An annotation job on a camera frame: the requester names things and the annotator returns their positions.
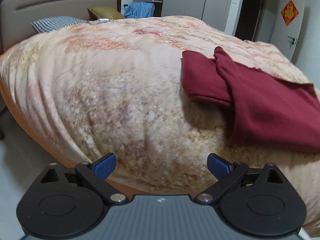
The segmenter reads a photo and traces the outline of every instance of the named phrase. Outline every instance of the white door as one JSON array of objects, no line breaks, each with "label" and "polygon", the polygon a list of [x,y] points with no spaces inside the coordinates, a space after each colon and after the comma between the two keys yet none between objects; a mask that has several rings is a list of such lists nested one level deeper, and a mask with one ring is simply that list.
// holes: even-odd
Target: white door
[{"label": "white door", "polygon": [[[276,25],[271,37],[271,43],[276,45],[278,49],[291,60],[296,44],[299,38],[303,13],[304,13],[304,0],[292,0],[299,14],[295,19],[286,25],[281,11],[286,7],[290,0],[280,0],[279,11],[276,18]],[[288,12],[286,15],[290,17],[292,13]]]}]

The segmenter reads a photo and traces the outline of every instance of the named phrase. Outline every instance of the upholstered beige headboard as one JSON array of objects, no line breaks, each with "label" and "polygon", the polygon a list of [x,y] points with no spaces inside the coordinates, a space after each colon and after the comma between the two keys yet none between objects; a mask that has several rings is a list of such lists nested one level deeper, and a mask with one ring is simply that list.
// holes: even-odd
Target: upholstered beige headboard
[{"label": "upholstered beige headboard", "polygon": [[64,15],[89,20],[87,8],[95,6],[109,6],[120,12],[121,0],[1,0],[0,49],[6,51],[35,35],[33,21]]}]

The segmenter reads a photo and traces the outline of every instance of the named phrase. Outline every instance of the dark doorway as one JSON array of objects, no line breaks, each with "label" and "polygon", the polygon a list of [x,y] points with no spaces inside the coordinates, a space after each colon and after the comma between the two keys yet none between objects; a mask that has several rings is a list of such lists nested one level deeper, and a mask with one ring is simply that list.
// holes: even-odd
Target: dark doorway
[{"label": "dark doorway", "polygon": [[236,37],[256,41],[266,0],[243,0]]}]

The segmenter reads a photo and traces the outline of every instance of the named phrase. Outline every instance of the chinese new year decoration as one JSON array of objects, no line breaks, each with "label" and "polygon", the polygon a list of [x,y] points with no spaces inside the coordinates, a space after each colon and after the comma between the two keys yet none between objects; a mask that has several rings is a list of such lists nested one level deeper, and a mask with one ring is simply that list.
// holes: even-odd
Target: chinese new year decoration
[{"label": "chinese new year decoration", "polygon": [[281,11],[282,17],[284,19],[285,25],[289,25],[299,14],[293,1],[290,0],[288,4]]}]

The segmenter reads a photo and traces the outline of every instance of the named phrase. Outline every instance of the gray ribbed panel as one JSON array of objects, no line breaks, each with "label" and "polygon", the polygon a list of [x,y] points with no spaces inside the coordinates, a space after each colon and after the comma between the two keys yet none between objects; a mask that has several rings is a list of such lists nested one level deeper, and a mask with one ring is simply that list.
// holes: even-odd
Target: gray ribbed panel
[{"label": "gray ribbed panel", "polygon": [[[24,240],[36,240],[32,236]],[[193,203],[187,195],[137,195],[127,205],[111,207],[93,230],[74,240],[252,240],[229,228],[215,209]],[[288,236],[283,240],[299,240]]]}]

